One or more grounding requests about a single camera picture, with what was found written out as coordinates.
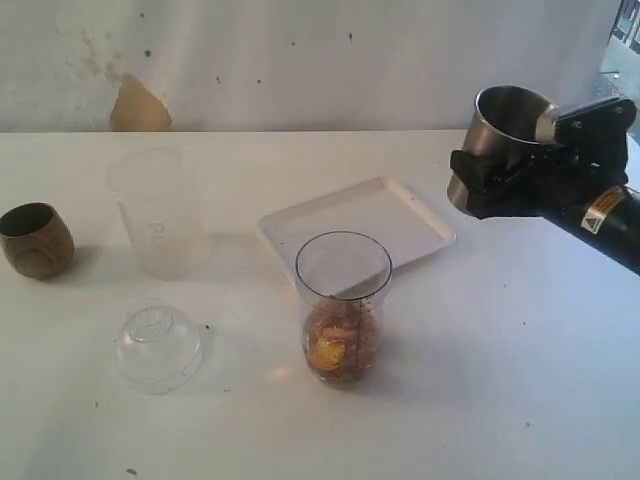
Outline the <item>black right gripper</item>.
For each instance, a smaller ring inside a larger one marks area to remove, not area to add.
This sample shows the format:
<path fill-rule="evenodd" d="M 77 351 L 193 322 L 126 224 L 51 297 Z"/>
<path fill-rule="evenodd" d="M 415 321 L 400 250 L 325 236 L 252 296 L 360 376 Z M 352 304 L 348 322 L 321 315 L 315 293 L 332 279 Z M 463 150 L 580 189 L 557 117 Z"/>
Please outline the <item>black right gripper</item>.
<path fill-rule="evenodd" d="M 474 217 L 537 217 L 584 210 L 627 181 L 627 141 L 529 148 L 516 156 L 450 155 L 450 168 L 468 190 Z"/>

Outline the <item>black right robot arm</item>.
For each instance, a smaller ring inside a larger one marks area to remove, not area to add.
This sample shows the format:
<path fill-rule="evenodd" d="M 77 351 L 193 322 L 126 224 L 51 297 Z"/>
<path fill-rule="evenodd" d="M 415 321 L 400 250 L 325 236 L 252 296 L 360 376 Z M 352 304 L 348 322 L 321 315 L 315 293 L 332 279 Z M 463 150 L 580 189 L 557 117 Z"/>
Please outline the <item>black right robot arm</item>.
<path fill-rule="evenodd" d="M 626 269 L 639 272 L 639 193 L 626 186 L 627 156 L 596 157 L 578 147 L 543 147 L 520 156 L 454 150 L 450 167 L 477 219 L 541 217 Z"/>

